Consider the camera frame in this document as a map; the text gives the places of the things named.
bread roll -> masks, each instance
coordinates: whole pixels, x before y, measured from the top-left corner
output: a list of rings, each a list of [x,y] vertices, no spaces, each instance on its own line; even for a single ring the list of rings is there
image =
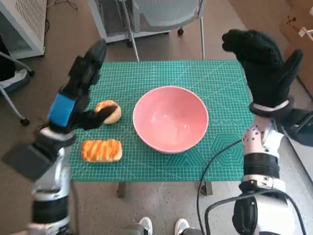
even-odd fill
[[[108,116],[103,121],[104,124],[116,123],[118,120],[120,120],[120,118],[122,116],[121,107],[117,103],[112,101],[112,100],[106,100],[106,101],[98,103],[96,108],[95,108],[95,112],[98,113],[101,109],[103,109],[103,108],[105,108],[107,106],[111,106],[111,105],[117,106],[117,108],[115,109],[115,111],[110,116]]]
[[[82,146],[82,157],[87,162],[111,163],[122,158],[123,150],[120,141],[86,140]]]

chair wheel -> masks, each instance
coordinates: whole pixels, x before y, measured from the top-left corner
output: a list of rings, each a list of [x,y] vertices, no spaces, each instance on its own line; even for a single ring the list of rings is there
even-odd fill
[[[182,28],[180,28],[179,30],[177,30],[177,34],[179,36],[182,36],[184,34],[184,30]]]
[[[23,126],[28,126],[30,124],[30,121],[27,118],[22,119],[20,122]]]
[[[127,41],[127,47],[128,47],[128,48],[133,48],[133,43],[132,43],[132,41]]]

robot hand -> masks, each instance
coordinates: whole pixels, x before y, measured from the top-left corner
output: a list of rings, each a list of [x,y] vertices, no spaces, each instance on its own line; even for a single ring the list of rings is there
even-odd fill
[[[230,30],[224,34],[223,49],[233,52],[245,70],[254,103],[274,108],[288,100],[303,52],[298,49],[284,62],[278,46],[264,33]]]

shoe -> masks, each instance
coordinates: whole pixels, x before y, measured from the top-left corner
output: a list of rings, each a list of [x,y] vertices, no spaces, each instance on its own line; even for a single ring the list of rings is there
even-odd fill
[[[175,225],[175,235],[181,234],[185,229],[189,228],[189,223],[185,219],[179,219]]]
[[[10,93],[17,88],[23,86],[29,81],[29,74],[26,69],[15,71],[14,77],[0,81],[0,86],[4,88],[5,92]]]
[[[152,221],[149,217],[143,217],[140,221],[139,224],[141,224],[145,230],[148,231],[148,235],[152,235],[153,229],[152,229]]]

white cabinet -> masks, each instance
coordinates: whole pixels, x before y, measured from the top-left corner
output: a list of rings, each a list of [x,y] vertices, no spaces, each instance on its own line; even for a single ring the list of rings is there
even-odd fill
[[[11,57],[44,54],[47,0],[0,0],[0,34]]]

